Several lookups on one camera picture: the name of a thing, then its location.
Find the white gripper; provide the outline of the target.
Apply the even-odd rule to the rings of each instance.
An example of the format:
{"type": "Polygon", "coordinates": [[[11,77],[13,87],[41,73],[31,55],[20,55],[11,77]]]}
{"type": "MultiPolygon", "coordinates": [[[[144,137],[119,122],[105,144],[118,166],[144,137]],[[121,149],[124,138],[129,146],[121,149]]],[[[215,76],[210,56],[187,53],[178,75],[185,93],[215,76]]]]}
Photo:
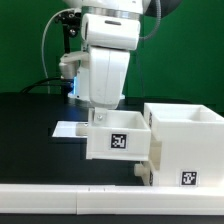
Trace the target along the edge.
{"type": "Polygon", "coordinates": [[[116,109],[122,95],[130,53],[101,47],[89,48],[89,99],[94,107],[93,121],[103,125],[107,110],[116,109]]]}

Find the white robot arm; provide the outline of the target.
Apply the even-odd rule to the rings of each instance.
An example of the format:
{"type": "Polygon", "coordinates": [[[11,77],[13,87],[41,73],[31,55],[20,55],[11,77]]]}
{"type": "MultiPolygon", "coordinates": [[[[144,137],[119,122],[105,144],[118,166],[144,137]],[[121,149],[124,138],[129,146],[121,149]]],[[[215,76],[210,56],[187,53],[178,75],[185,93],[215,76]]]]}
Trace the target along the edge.
{"type": "Polygon", "coordinates": [[[173,12],[183,0],[64,0],[81,11],[82,49],[61,57],[60,65],[70,73],[81,63],[88,70],[88,97],[94,122],[106,122],[118,107],[128,70],[130,53],[138,42],[154,36],[140,35],[140,17],[157,22],[173,12]]]}

